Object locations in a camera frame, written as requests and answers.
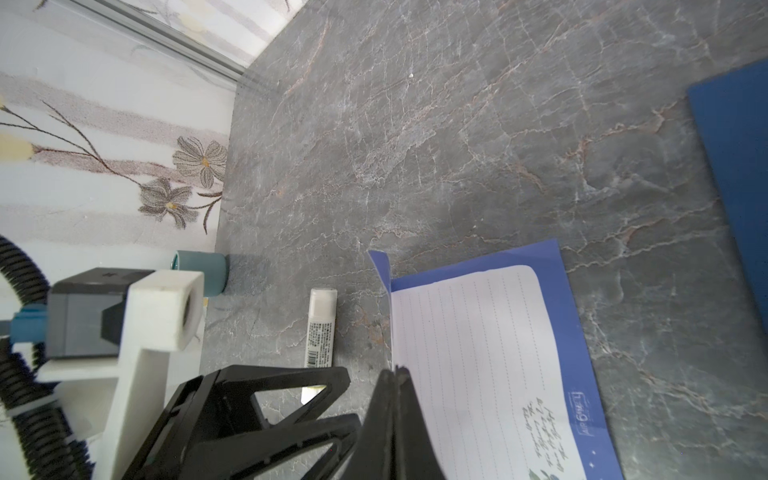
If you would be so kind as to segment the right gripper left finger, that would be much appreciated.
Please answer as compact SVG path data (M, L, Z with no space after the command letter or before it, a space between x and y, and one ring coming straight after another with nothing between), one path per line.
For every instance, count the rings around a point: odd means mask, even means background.
M395 479L395 373L383 370L371 397L365 421L341 479Z

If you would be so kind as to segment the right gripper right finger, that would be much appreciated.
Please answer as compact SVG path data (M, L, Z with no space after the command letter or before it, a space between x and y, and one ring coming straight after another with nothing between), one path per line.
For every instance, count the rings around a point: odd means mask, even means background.
M395 387L394 478L445 479L407 368L395 370Z

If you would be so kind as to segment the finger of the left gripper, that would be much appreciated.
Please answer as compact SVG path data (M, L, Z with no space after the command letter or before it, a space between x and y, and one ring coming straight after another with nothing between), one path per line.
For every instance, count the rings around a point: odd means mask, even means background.
M179 477L252 479L298 455L326 446L328 450L304 477L330 479L351 453L360 428L357 415L344 414L205 441L185 455Z
M177 388L123 476L181 479L185 455L195 445L326 418L324 412L349 385L343 367L233 365L198 376ZM310 386L321 390L309 403L277 423L267 420L256 397L259 392Z

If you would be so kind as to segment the white letter paper blue border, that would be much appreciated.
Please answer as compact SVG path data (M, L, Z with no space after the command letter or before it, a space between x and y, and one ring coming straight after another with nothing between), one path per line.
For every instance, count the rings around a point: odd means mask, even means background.
M447 478L622 477L557 241L401 278L370 257Z

